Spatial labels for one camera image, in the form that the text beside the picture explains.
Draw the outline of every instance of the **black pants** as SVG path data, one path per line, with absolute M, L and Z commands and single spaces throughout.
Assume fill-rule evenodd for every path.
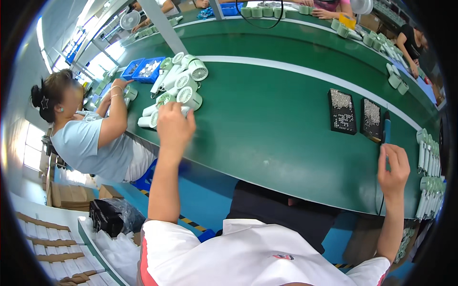
M 226 218 L 251 218 L 287 227 L 298 232 L 316 251 L 323 254 L 321 243 L 340 209 L 304 200 L 289 206 L 289 198 L 285 194 L 239 181 Z

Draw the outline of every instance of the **blue plastic bin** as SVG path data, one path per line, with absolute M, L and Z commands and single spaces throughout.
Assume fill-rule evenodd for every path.
M 139 64 L 139 65 L 140 65 L 140 64 L 142 63 L 142 61 L 144 61 L 144 60 L 145 60 L 145 58 L 136 59 L 136 60 L 131 61 L 131 63 L 130 63 L 130 64 L 126 67 L 126 69 L 122 72 L 121 77 L 122 77 L 123 79 L 125 79 L 126 81 L 130 81 L 130 80 L 132 79 L 132 75 L 133 75 L 133 73 L 129 74 L 130 71 L 131 71 L 131 69 L 132 69 L 136 64 Z
M 156 79 L 159 77 L 159 70 L 160 65 L 154 70 L 154 72 L 149 77 L 138 76 L 140 71 L 146 66 L 146 64 L 151 63 L 152 61 L 162 62 L 165 57 L 158 57 L 158 58 L 151 58 L 151 59 L 144 59 L 137 67 L 137 69 L 132 74 L 132 79 L 141 82 L 141 83 L 155 83 Z
M 224 3 L 219 5 L 221 6 L 221 11 L 223 12 L 224 16 L 235 16 L 238 14 L 237 8 L 235 7 L 235 3 Z M 242 9 L 243 3 L 237 3 L 237 6 L 240 10 Z

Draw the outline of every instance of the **star hair clip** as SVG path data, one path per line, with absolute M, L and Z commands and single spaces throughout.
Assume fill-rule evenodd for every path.
M 47 109 L 48 108 L 48 100 L 47 98 L 44 97 L 43 95 L 43 99 L 41 100 L 41 108 L 42 109 Z

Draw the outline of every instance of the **white shirt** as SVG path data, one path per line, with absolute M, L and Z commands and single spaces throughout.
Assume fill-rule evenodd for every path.
M 159 7 L 163 7 L 164 6 L 164 3 L 166 2 L 167 0 L 156 0 L 156 3 L 159 5 Z M 175 7 L 175 4 L 173 4 L 173 9 L 168 11 L 167 13 L 165 13 L 165 15 L 168 17 L 168 16 L 172 16 L 172 15 L 175 15 L 175 14 L 178 14 L 178 9 Z
M 390 267 L 377 257 L 344 274 L 297 232 L 253 219 L 226 219 L 223 235 L 203 243 L 169 222 L 147 221 L 143 230 L 147 271 L 159 286 L 377 286 Z

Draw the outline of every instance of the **blue floor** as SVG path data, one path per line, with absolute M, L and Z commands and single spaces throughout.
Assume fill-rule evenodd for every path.
M 121 195 L 123 195 L 139 211 L 147 216 L 148 197 L 142 194 L 137 188 L 128 183 L 113 183 L 96 177 L 97 185 L 112 185 Z M 215 232 L 222 228 L 222 221 L 226 218 L 230 204 L 231 195 L 225 188 L 221 190 L 209 190 L 186 178 L 179 177 L 179 190 L 181 201 L 181 214 L 198 223 L 207 229 Z M 331 263 L 346 263 L 342 255 L 345 251 L 348 241 L 350 240 L 352 230 L 354 229 L 357 215 L 353 212 L 343 212 L 336 220 L 333 228 L 329 231 L 322 245 L 325 249 L 323 257 Z M 191 230 L 196 236 L 202 234 L 201 231 L 179 220 L 179 225 Z M 412 269 L 413 263 L 405 262 L 395 271 L 391 272 L 388 277 L 395 276 L 399 279 L 404 278 Z

